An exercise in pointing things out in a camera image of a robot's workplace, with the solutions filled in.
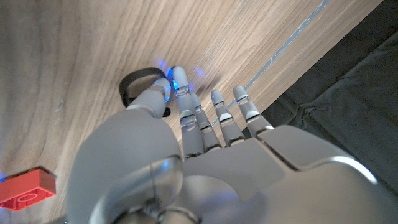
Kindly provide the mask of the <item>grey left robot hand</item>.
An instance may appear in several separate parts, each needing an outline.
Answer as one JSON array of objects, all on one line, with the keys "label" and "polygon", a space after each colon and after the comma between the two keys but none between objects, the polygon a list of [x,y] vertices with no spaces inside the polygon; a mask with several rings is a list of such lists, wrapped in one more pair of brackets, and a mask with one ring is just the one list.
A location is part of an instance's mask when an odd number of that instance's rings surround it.
[{"label": "grey left robot hand", "polygon": [[218,139],[185,71],[125,76],[125,109],[81,145],[68,181],[69,223],[396,223],[397,197],[340,148],[273,127],[233,90],[246,138],[218,90]]}]

